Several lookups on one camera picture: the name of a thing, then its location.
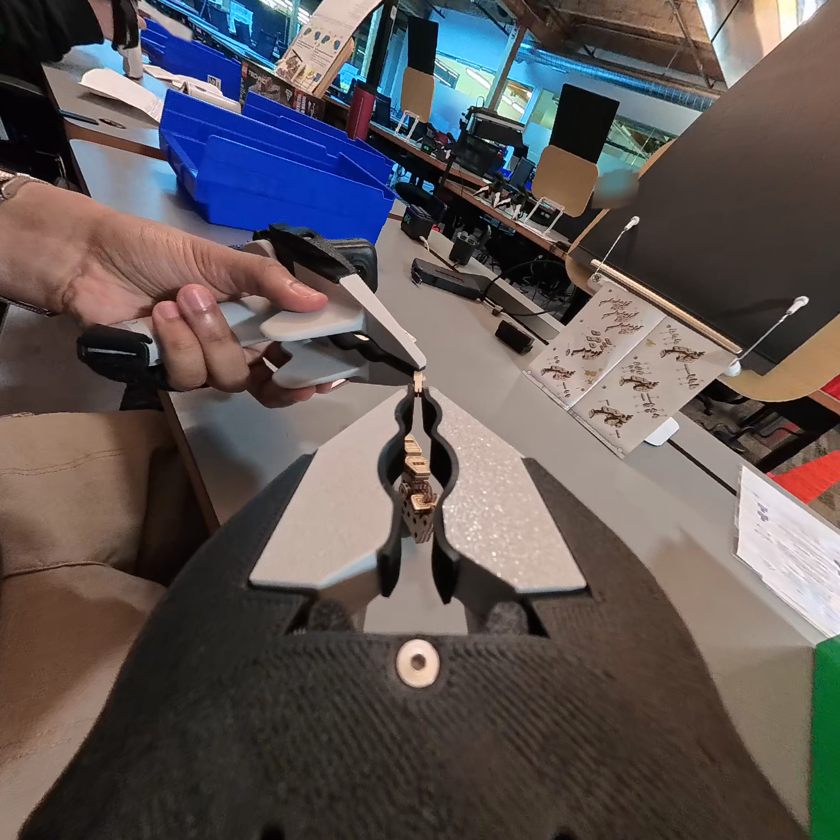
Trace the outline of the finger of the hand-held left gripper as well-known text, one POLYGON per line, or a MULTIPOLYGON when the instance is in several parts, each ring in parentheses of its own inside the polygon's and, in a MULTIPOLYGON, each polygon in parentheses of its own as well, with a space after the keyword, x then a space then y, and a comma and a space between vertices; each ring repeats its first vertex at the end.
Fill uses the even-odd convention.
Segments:
POLYGON ((330 359, 355 372, 423 372, 427 360, 415 340, 358 275, 330 280, 304 275, 326 299, 313 312, 278 311, 261 323, 262 335, 280 343, 304 369, 330 359))
POLYGON ((371 385, 407 385, 415 371, 424 370, 424 354, 393 359, 406 363, 406 372, 384 361, 366 360, 359 353, 294 353, 290 360, 272 375, 272 381, 286 389, 335 383, 347 380, 371 385))

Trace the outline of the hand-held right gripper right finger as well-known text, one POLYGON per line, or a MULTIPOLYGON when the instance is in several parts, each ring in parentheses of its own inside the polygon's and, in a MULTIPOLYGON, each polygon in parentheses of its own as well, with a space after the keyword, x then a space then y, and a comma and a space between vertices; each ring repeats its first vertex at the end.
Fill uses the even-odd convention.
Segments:
POLYGON ((421 397, 434 513, 432 572, 444 603, 529 602, 586 581, 519 451, 436 388, 421 397))

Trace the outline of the wooden model assembly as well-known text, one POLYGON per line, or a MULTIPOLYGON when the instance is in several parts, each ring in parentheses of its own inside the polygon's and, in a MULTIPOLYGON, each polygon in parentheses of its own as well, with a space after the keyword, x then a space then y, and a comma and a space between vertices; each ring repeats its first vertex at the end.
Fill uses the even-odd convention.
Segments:
POLYGON ((399 482, 403 522, 417 544, 432 538, 438 494, 424 452, 412 434, 404 437, 404 462, 399 482))

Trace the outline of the grey desk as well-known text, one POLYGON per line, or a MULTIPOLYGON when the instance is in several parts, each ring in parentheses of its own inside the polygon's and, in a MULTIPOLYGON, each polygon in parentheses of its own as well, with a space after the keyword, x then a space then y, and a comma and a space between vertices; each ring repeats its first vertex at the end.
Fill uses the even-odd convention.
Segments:
MULTIPOLYGON (((121 212, 221 245, 247 232, 206 224, 177 192, 170 166, 95 143, 70 142, 87 192, 121 212)), ((743 462, 690 420, 660 447, 618 458, 556 406, 494 337, 482 306, 416 287, 415 258, 432 255, 389 217, 376 242, 379 297, 427 357, 429 384, 534 458, 614 531, 654 573, 692 632, 742 740, 805 826, 809 823, 813 648, 826 638, 765 586, 734 553, 743 462)), ((14 412, 105 411, 121 389, 83 370, 75 331, 27 312, 7 317, 2 394, 14 412)), ((224 523, 298 456, 370 411, 393 388, 343 385, 336 393, 270 410, 250 395, 210 390, 171 397, 167 418, 189 452, 210 522, 224 523)), ((409 547, 407 581, 367 612, 370 629, 463 628, 460 605, 434 603, 428 546, 409 547)))

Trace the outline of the blue plastic bin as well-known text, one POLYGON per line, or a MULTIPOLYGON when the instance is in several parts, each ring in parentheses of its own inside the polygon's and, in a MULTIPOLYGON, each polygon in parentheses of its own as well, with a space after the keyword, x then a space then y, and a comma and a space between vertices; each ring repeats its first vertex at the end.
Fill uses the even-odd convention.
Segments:
POLYGON ((226 98, 239 101, 242 81, 240 61, 229 59, 199 41, 174 35, 151 19, 140 31, 140 43, 151 65, 172 75, 209 83, 226 98))
POLYGON ((250 92, 244 112, 170 90, 159 126, 178 185, 210 224, 271 224, 375 243, 393 209, 393 162, 361 140, 250 92))

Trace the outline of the black charger cup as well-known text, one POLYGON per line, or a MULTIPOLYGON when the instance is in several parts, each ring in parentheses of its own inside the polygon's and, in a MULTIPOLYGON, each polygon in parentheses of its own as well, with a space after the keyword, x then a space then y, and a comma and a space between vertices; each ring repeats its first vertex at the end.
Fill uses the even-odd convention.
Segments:
POLYGON ((489 226, 477 229, 469 234, 465 229, 456 230, 453 246, 448 255, 448 262, 453 266, 467 266, 477 250, 483 249, 491 234, 489 226))

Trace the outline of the maroon bottle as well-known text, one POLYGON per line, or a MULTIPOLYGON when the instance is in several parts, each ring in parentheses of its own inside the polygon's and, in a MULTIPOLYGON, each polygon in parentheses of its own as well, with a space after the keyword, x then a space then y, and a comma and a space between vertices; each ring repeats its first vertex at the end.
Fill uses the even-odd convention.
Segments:
POLYGON ((366 82, 356 82, 346 119, 345 130, 349 140, 366 141, 375 103, 376 89, 366 82))

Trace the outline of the model kit box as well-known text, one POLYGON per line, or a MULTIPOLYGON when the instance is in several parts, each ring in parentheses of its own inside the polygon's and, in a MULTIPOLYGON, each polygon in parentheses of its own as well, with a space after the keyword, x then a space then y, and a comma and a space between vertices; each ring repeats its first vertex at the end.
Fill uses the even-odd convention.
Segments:
POLYGON ((273 112, 282 106, 323 121, 324 103, 320 98, 301 91, 270 73, 254 61, 241 61, 240 110, 249 116, 252 112, 273 112))

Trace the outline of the laminated instruction sheet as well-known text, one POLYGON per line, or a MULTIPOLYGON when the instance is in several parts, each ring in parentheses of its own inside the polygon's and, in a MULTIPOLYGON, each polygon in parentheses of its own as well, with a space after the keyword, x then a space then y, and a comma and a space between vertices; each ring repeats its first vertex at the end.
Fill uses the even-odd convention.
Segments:
POLYGON ((721 346, 621 284, 597 292, 524 374, 625 457, 735 361, 721 346))

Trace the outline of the instruction poster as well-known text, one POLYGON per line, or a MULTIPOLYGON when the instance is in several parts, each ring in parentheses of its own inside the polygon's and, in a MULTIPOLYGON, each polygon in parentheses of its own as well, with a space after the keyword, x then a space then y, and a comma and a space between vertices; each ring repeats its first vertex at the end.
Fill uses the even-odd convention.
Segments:
POLYGON ((277 62, 274 76, 320 98, 348 60, 353 36, 382 1, 323 1, 277 62))

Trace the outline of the person's tan pants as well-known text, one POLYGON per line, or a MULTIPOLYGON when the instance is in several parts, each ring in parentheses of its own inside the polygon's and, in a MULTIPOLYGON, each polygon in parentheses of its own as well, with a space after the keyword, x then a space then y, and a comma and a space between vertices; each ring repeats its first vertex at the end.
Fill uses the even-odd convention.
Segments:
POLYGON ((2 417, 2 838, 17 838, 79 750, 206 539, 162 413, 2 417))

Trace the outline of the white papers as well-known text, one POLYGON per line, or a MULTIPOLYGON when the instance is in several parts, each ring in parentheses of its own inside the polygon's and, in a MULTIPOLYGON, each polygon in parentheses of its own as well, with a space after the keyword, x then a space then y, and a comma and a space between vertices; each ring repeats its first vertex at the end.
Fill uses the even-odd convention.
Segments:
POLYGON ((164 101, 136 80, 108 68, 90 69, 80 79, 87 91, 120 102, 160 125, 164 101))

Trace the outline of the printed paper sheet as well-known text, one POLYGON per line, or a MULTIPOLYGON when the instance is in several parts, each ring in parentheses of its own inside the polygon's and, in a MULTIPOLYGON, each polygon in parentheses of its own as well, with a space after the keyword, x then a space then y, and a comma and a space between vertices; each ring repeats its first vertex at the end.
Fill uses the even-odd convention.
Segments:
POLYGON ((839 635, 839 535, 747 466, 738 489, 737 557, 825 637, 839 635))

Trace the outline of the metal wristband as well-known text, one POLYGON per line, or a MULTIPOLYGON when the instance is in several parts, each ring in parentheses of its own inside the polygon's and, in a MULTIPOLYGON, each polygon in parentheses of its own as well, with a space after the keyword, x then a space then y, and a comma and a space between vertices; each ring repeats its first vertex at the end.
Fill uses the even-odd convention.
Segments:
POLYGON ((1 204, 12 200, 28 184, 47 184, 32 175, 1 168, 1 204))

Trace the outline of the green plastic bin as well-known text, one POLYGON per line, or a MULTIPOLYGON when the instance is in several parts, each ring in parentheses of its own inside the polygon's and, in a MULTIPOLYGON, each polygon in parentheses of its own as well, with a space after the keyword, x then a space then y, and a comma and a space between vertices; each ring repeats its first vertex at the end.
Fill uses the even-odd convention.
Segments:
POLYGON ((839 637, 814 649, 812 685, 812 839, 839 838, 839 637))

